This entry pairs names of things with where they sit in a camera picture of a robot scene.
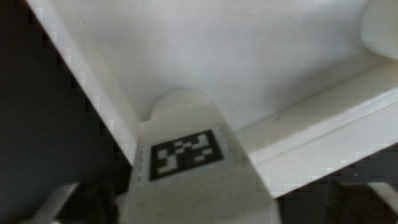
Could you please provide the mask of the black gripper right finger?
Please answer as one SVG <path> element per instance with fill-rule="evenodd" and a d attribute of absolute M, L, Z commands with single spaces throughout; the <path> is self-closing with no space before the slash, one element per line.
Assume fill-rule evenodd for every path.
<path fill-rule="evenodd" d="M 398 224 L 398 190 L 385 182 L 333 182 L 326 224 Z"/>

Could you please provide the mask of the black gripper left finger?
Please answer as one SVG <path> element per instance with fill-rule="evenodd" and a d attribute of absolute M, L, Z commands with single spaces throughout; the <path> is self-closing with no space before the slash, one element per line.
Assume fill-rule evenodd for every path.
<path fill-rule="evenodd" d="M 20 224 L 116 224 L 116 193 L 109 181 L 63 185 Z"/>

